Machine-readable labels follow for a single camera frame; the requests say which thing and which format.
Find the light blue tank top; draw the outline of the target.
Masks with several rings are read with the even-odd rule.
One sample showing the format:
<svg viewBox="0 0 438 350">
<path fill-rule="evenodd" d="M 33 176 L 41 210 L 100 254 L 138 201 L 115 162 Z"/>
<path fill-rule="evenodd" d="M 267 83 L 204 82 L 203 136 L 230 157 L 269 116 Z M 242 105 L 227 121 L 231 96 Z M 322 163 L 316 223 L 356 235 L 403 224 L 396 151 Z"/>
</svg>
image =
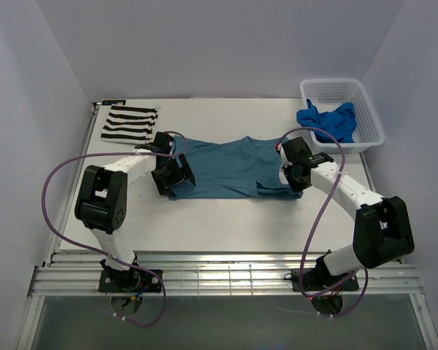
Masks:
<svg viewBox="0 0 438 350">
<path fill-rule="evenodd" d="M 185 181 L 172 187 L 169 200 L 180 199 L 276 199 L 298 200 L 280 173 L 281 157 L 276 139 L 242 139 L 222 144 L 174 138 L 195 176 L 196 184 Z"/>
</svg>

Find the black white striped tank top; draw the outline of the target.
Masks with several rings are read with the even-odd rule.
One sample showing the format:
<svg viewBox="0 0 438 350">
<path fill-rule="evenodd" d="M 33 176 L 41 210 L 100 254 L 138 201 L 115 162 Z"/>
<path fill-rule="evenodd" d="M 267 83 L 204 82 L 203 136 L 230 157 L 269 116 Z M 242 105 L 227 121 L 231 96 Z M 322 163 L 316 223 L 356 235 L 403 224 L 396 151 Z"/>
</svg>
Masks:
<svg viewBox="0 0 438 350">
<path fill-rule="evenodd" d="M 154 138 L 158 117 L 156 108 L 112 105 L 100 139 L 110 143 L 149 144 Z"/>
</svg>

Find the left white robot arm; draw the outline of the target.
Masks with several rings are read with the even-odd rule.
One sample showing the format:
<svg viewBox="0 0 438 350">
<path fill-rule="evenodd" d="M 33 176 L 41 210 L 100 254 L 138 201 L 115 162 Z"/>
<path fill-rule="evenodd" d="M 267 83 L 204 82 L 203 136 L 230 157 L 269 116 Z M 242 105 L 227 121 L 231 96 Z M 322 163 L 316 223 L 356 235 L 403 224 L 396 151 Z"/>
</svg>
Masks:
<svg viewBox="0 0 438 350">
<path fill-rule="evenodd" d="M 75 216 L 94 234 L 101 249 L 108 254 L 105 269 L 117 271 L 115 283 L 124 291 L 139 286 L 139 271 L 122 226 L 128 212 L 129 186 L 151 174 L 162 196 L 173 197 L 172 187 L 182 182 L 195 185 L 196 180 L 184 155 L 159 157 L 132 155 L 105 166 L 88 166 L 83 173 L 75 206 Z"/>
</svg>

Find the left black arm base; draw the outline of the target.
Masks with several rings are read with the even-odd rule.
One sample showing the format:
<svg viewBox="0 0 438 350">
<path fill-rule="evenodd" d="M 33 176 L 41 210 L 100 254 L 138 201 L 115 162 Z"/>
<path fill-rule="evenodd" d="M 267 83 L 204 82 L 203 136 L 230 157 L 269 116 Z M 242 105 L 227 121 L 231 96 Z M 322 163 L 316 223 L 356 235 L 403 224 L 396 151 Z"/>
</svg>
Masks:
<svg viewBox="0 0 438 350">
<path fill-rule="evenodd" d="M 160 292 L 162 290 L 160 278 L 162 270 L 153 270 L 157 275 L 145 271 L 106 271 L 103 270 L 99 279 L 98 291 L 103 293 L 137 293 Z"/>
</svg>

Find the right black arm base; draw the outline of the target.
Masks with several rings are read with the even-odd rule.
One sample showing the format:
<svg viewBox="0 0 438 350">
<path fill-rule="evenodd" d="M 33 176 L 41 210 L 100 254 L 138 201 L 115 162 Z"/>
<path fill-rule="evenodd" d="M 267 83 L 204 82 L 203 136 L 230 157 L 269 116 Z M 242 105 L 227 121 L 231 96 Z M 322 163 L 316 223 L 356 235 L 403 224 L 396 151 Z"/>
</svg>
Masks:
<svg viewBox="0 0 438 350">
<path fill-rule="evenodd" d="M 303 270 L 302 285 L 305 292 L 319 292 L 333 286 L 334 284 L 338 283 L 346 276 L 347 273 L 338 276 L 329 276 L 328 278 L 323 278 L 318 276 L 314 268 L 305 268 Z M 294 292 L 300 291 L 298 268 L 291 269 L 290 272 L 287 272 L 284 275 L 283 279 L 285 281 L 290 281 L 292 283 L 292 290 Z M 358 291 L 359 290 L 358 280 L 355 276 L 353 276 L 347 281 L 345 281 L 343 284 L 341 284 L 339 288 L 344 292 Z"/>
</svg>

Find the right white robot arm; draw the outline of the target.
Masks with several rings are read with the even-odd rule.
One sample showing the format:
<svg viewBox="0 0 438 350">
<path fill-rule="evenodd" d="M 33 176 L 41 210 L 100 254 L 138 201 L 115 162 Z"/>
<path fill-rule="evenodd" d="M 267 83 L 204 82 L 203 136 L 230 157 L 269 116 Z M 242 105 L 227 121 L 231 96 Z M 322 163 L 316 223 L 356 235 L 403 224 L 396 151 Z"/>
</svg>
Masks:
<svg viewBox="0 0 438 350">
<path fill-rule="evenodd" d="M 314 187 L 327 194 L 310 229 L 302 257 L 306 257 L 330 201 L 337 203 L 354 221 L 349 245 L 325 253 L 316 260 L 314 268 L 299 271 L 296 282 L 301 292 L 318 289 L 326 292 L 346 282 L 356 271 L 373 269 L 413 253 L 415 242 L 407 204 L 400 197 L 388 198 L 366 188 L 334 161 L 316 166 L 282 165 L 281 172 L 297 191 Z"/>
</svg>

